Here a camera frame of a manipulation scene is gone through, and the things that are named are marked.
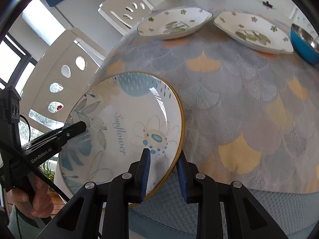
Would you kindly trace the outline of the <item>left hand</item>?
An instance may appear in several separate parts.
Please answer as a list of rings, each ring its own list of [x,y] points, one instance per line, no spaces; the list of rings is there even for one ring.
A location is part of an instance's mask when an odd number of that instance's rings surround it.
[[[51,196],[48,194],[48,185],[42,181],[40,178],[35,178],[36,186],[35,196],[32,201],[32,208],[27,210],[24,203],[29,202],[29,197],[27,193],[20,190],[19,188],[14,188],[10,191],[10,196],[14,202],[15,207],[26,217],[33,219],[47,218],[51,215],[54,209],[54,204]]]

